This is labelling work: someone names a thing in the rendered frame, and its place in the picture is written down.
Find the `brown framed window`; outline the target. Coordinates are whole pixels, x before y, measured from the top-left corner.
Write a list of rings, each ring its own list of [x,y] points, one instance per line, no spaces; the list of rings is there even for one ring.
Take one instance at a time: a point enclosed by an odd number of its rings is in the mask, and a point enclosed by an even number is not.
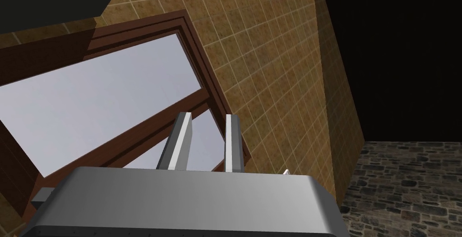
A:
[[[231,108],[184,9],[0,49],[0,194],[28,221],[77,167],[155,168],[179,112],[188,169],[222,172]]]

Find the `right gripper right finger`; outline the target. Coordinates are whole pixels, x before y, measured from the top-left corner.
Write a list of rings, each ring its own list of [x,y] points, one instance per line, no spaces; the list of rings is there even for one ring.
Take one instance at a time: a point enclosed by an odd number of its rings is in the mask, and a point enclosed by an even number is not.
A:
[[[237,115],[226,115],[224,171],[244,173],[244,156],[240,120]]]

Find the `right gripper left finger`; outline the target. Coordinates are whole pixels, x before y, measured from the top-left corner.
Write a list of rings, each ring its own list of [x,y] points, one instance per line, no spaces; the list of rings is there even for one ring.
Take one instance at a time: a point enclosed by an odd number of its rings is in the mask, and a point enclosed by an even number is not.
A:
[[[192,141],[192,113],[180,112],[174,122],[156,169],[186,170]]]

